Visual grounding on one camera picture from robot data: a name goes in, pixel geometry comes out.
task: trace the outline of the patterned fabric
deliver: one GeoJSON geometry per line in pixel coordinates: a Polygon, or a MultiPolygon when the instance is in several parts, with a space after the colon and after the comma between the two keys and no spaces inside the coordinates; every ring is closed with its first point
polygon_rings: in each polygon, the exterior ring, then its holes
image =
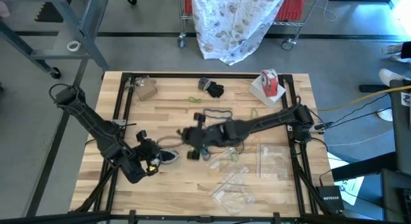
{"type": "Polygon", "coordinates": [[[197,41],[205,59],[228,65],[255,52],[284,0],[192,0],[197,41]]]}

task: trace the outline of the tape roll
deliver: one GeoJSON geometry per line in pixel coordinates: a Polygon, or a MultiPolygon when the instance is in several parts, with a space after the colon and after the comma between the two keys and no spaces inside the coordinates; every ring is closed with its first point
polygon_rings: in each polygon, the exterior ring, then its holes
{"type": "Polygon", "coordinates": [[[80,49],[80,46],[82,44],[79,41],[71,41],[70,43],[67,44],[67,49],[71,52],[78,51],[80,49]]]}

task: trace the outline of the white box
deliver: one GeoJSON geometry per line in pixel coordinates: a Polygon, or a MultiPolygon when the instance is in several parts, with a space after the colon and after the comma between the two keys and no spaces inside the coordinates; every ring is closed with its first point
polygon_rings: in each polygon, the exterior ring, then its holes
{"type": "Polygon", "coordinates": [[[269,108],[274,107],[277,100],[284,94],[285,88],[278,85],[277,91],[278,93],[276,96],[266,97],[263,90],[263,85],[261,84],[261,75],[258,76],[250,85],[250,92],[269,108]]]}

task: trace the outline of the gray floor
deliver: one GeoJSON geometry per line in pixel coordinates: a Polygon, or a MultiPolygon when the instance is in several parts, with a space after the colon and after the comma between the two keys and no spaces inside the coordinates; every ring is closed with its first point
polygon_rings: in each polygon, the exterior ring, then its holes
{"type": "MultiPolygon", "coordinates": [[[[22,12],[37,10],[37,4],[10,5],[12,16],[6,22],[15,30],[57,30],[58,24],[39,24],[22,12]]],[[[400,24],[390,20],[387,4],[330,3],[329,9],[338,16],[336,22],[327,22],[322,11],[316,9],[304,33],[320,34],[373,34],[402,35],[400,24]]],[[[110,0],[101,31],[178,31],[175,0],[140,0],[132,8],[125,0],[110,0]],[[116,21],[122,15],[121,23],[116,21]]],[[[272,28],[275,32],[289,32],[272,28]]],[[[53,46],[53,37],[25,37],[37,48],[53,46]]],[[[96,43],[113,71],[233,71],[260,72],[274,68],[280,73],[309,73],[317,106],[334,107],[363,96],[357,87],[361,83],[379,83],[378,71],[391,69],[399,74],[410,74],[409,66],[394,63],[381,55],[387,42],[350,40],[300,40],[292,51],[283,51],[282,40],[266,39],[259,49],[244,61],[227,66],[219,60],[203,60],[195,39],[188,39],[187,47],[179,49],[175,38],[97,38],[96,43]]],[[[36,69],[5,41],[0,40],[2,71],[0,81],[7,89],[0,99],[0,218],[22,216],[33,185],[39,176],[48,145],[61,115],[48,98],[47,91],[59,81],[36,69]]],[[[79,61],[50,61],[61,69],[60,82],[71,83],[79,61]]],[[[87,102],[96,104],[100,89],[101,71],[90,61],[82,82],[87,102]]],[[[322,112],[326,121],[334,121],[354,107],[335,112],[322,112]]],[[[364,114],[388,107],[385,98],[368,106],[364,114]]],[[[328,144],[357,142],[383,134],[392,124],[369,116],[346,125],[330,129],[326,134],[328,144]]],[[[55,166],[38,214],[57,214],[68,210],[74,184],[80,167],[83,144],[87,132],[73,119],[70,120],[60,147],[55,166]]],[[[362,160],[390,152],[394,149],[393,135],[365,142],[361,145],[329,148],[339,157],[362,160]]],[[[378,200],[378,176],[364,180],[360,196],[378,200]]],[[[357,212],[373,218],[381,218],[381,211],[367,202],[358,200],[357,212]]]]}

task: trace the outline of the plastic bag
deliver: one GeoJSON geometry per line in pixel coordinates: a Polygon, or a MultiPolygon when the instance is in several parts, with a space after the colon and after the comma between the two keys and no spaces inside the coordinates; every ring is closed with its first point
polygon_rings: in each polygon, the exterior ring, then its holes
{"type": "Polygon", "coordinates": [[[241,162],[234,148],[219,154],[207,163],[209,173],[247,173],[249,169],[241,162]]]}
{"type": "Polygon", "coordinates": [[[291,172],[289,156],[288,148],[260,144],[257,147],[257,177],[288,179],[291,172]]]}
{"type": "Polygon", "coordinates": [[[226,175],[209,195],[231,215],[241,212],[248,205],[256,202],[245,185],[241,173],[226,175]]]}

